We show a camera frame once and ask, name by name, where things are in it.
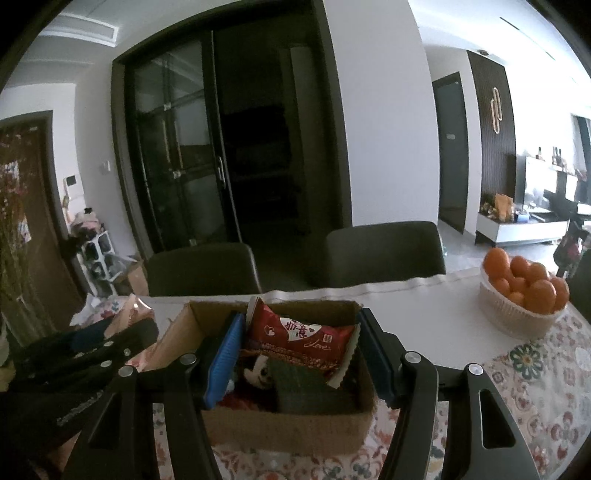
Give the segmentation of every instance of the door frame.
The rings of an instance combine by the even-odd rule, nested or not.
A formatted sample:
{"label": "door frame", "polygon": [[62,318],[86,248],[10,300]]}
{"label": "door frame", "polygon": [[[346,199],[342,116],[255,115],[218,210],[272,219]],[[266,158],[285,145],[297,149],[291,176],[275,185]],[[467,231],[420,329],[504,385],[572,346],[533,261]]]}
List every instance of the door frame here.
{"label": "door frame", "polygon": [[148,229],[144,222],[141,202],[150,202],[149,198],[140,198],[135,188],[135,180],[131,167],[132,155],[137,158],[135,141],[128,114],[125,111],[125,98],[129,95],[129,77],[131,66],[142,60],[149,60],[174,46],[195,38],[198,31],[216,30],[227,25],[250,20],[258,20],[263,16],[274,16],[293,12],[295,8],[305,6],[311,8],[319,33],[321,54],[323,56],[323,87],[326,87],[326,108],[330,113],[327,126],[330,130],[329,148],[338,167],[337,181],[340,195],[340,226],[351,226],[351,192],[349,159],[345,130],[345,116],[336,67],[335,55],[330,37],[330,30],[323,0],[238,0],[230,4],[201,12],[173,24],[144,41],[131,47],[117,57],[112,63],[111,76],[111,114],[113,128],[113,145],[115,147],[115,164],[121,185],[125,210],[132,233],[136,240],[140,255],[148,259],[154,255]]}
{"label": "door frame", "polygon": [[60,256],[66,265],[68,273],[76,286],[82,300],[86,298],[87,293],[91,293],[90,285],[86,279],[82,266],[75,258],[67,258],[64,255],[64,241],[68,238],[70,232],[64,218],[61,206],[60,191],[57,187],[56,164],[53,158],[53,110],[41,112],[23,113],[0,120],[0,128],[10,127],[15,124],[26,122],[44,122],[45,123],[45,161],[41,162],[41,181],[45,187],[45,203],[49,209],[50,217],[50,235],[56,242],[60,250]]}
{"label": "door frame", "polygon": [[455,72],[452,73],[450,75],[447,75],[445,77],[442,77],[440,79],[437,79],[433,82],[433,99],[435,100],[435,112],[437,115],[437,136],[438,136],[438,140],[439,140],[439,209],[441,209],[441,178],[443,176],[443,162],[441,159],[441,138],[440,138],[440,132],[439,132],[439,126],[441,125],[440,122],[440,116],[439,116],[439,112],[437,110],[437,100],[435,99],[435,90],[439,87],[445,87],[447,85],[452,85],[454,83],[457,83],[460,86],[460,91],[462,93],[462,108],[464,110],[464,133],[465,133],[465,147],[466,147],[466,155],[467,155],[467,175],[466,175],[466,207],[465,207],[465,211],[464,211],[464,221],[462,223],[462,227],[460,228],[455,227],[453,225],[450,225],[452,228],[454,228],[455,230],[458,230],[460,233],[464,233],[464,229],[466,228],[466,214],[467,214],[467,210],[468,210],[468,188],[469,188],[469,183],[470,183],[470,149],[468,147],[468,118],[466,116],[466,101],[464,99],[464,87],[462,86],[462,78],[460,75],[460,72]]}

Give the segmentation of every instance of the fruit basket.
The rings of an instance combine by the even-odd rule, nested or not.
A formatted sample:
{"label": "fruit basket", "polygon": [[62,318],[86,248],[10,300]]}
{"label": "fruit basket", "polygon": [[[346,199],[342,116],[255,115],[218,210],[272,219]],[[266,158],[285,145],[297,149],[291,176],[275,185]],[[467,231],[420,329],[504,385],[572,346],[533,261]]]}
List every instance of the fruit basket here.
{"label": "fruit basket", "polygon": [[564,309],[548,315],[532,313],[503,296],[491,285],[484,270],[480,269],[480,272],[480,308],[501,332],[520,340],[536,340],[542,338],[564,314]]}

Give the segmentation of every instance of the metal screw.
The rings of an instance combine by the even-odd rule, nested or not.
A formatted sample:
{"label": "metal screw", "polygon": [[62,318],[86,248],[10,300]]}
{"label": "metal screw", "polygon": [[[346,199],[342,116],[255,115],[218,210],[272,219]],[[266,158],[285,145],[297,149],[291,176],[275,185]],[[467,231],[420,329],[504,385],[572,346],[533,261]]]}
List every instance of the metal screw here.
{"label": "metal screw", "polygon": [[484,370],[478,364],[470,364],[470,365],[468,365],[468,370],[473,375],[482,375],[484,373]]}
{"label": "metal screw", "polygon": [[421,355],[417,352],[406,352],[404,358],[410,364],[417,364],[421,361]]}
{"label": "metal screw", "polygon": [[194,353],[185,353],[179,360],[183,365],[193,365],[197,361]]}
{"label": "metal screw", "polygon": [[128,377],[134,372],[134,367],[131,365],[124,365],[119,369],[120,377]]}

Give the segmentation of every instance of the cardboard box on floor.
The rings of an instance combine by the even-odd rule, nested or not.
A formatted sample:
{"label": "cardboard box on floor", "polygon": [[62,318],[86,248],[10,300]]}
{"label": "cardboard box on floor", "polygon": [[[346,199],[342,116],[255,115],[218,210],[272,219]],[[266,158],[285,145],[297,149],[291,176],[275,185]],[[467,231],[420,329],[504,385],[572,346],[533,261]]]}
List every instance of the cardboard box on floor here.
{"label": "cardboard box on floor", "polygon": [[119,295],[148,296],[148,280],[146,278],[144,261],[140,260],[132,264],[124,275],[115,280],[115,290]]}

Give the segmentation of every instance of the orange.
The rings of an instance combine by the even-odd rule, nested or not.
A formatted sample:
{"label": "orange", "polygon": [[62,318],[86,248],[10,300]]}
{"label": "orange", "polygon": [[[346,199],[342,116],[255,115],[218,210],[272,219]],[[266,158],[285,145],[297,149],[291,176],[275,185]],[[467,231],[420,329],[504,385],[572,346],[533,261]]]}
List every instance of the orange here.
{"label": "orange", "polygon": [[507,298],[516,305],[519,305],[520,307],[522,307],[525,304],[525,296],[518,291],[509,293],[509,296]]}
{"label": "orange", "polygon": [[556,289],[549,280],[538,280],[525,292],[525,308],[533,313],[548,315],[555,303]]}
{"label": "orange", "polygon": [[525,279],[529,285],[533,285],[538,280],[550,280],[548,270],[541,263],[532,263],[527,269]]}
{"label": "orange", "polygon": [[553,277],[550,279],[552,285],[556,289],[556,303],[554,304],[554,311],[562,310],[569,302],[570,289],[566,280],[560,277]]}
{"label": "orange", "polygon": [[512,292],[525,293],[527,289],[527,282],[523,277],[512,277],[508,280]]}
{"label": "orange", "polygon": [[482,267],[490,280],[508,278],[511,276],[509,269],[509,255],[502,248],[492,248],[488,251],[482,262]]}
{"label": "orange", "polygon": [[491,285],[504,297],[511,293],[511,287],[509,286],[509,282],[506,278],[497,278],[495,280],[491,280]]}
{"label": "orange", "polygon": [[527,274],[530,263],[522,256],[517,255],[511,260],[511,272],[516,277],[523,277]]}

